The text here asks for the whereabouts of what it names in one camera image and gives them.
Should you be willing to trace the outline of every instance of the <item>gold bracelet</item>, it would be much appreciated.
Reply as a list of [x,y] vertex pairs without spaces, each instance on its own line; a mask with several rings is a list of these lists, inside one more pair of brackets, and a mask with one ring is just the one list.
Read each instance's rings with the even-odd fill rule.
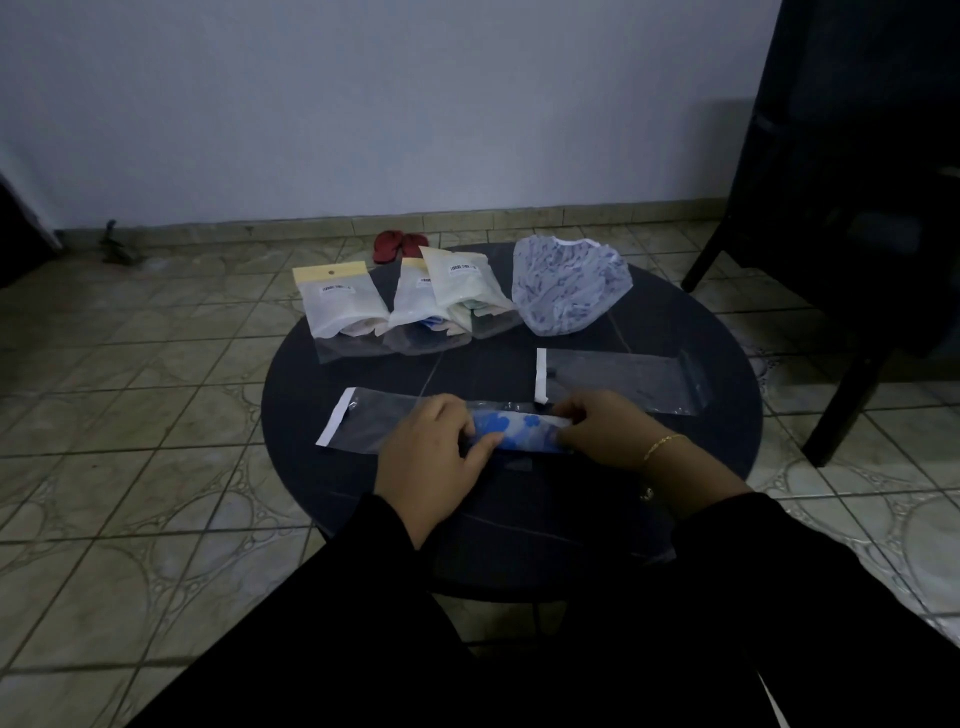
[[659,448],[663,443],[666,443],[666,442],[669,442],[670,440],[673,440],[675,437],[683,437],[683,438],[686,439],[686,440],[689,440],[689,439],[690,439],[690,438],[688,438],[686,435],[681,435],[679,432],[674,432],[672,435],[667,435],[666,437],[661,437],[656,443],[654,443],[653,445],[650,446],[650,449],[647,450],[647,454],[645,454],[645,455],[643,456],[643,461],[640,463],[640,465],[641,465],[641,466],[646,465],[647,460],[649,460],[649,459],[650,459],[650,456],[651,456],[652,454],[654,454],[654,452],[657,451],[657,448]]

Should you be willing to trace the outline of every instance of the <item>left hand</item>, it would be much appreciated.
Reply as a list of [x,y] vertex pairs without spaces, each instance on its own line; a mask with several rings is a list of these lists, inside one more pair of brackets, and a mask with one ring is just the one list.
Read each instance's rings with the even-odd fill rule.
[[491,432],[460,457],[460,433],[475,431],[463,400],[437,395],[418,404],[380,449],[373,493],[393,506],[414,548],[456,510],[503,440]]

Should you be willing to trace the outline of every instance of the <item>black clothing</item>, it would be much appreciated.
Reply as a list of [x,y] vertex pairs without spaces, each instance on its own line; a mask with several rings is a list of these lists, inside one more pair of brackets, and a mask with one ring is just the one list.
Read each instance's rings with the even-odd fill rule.
[[[471,716],[502,700],[567,719],[776,725],[758,673],[793,728],[955,721],[960,651],[845,546],[760,494],[707,508],[673,539],[673,564],[586,585],[533,662],[489,665],[426,591],[394,510],[365,496],[335,539],[132,724],[207,712],[226,726],[347,709]],[[393,691],[400,703],[385,697]]]

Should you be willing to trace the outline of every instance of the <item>black chair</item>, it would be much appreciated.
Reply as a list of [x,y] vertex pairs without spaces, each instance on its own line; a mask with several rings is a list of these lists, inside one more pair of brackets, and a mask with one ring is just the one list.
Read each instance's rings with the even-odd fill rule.
[[895,350],[960,354],[960,3],[785,0],[728,208],[726,251],[861,347],[804,445],[823,466]]

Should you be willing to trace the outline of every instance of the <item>tile floor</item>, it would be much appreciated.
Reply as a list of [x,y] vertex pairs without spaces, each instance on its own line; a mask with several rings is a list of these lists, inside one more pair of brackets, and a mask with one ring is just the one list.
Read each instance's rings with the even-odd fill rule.
[[[539,231],[610,243],[678,281],[713,226]],[[530,233],[429,239],[509,243]],[[0,290],[2,726],[123,725],[323,545],[271,467],[260,395],[302,315],[289,269],[370,265],[372,238],[143,252],[136,270],[72,254]],[[817,470],[798,444],[851,339],[725,256],[694,297],[755,366],[766,417],[750,484],[849,544],[960,643],[958,383],[892,372]],[[529,651],[564,613],[562,603],[438,599],[485,657]]]

